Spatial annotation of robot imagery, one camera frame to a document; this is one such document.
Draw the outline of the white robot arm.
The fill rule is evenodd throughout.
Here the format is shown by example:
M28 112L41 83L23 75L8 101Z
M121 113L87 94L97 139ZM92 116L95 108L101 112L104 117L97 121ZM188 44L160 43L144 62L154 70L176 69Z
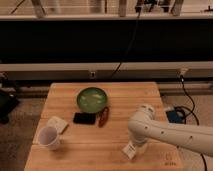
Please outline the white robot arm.
M153 106L142 104L130 117L128 130L134 144L141 146L152 138L213 157L213 127L157 121L155 115Z

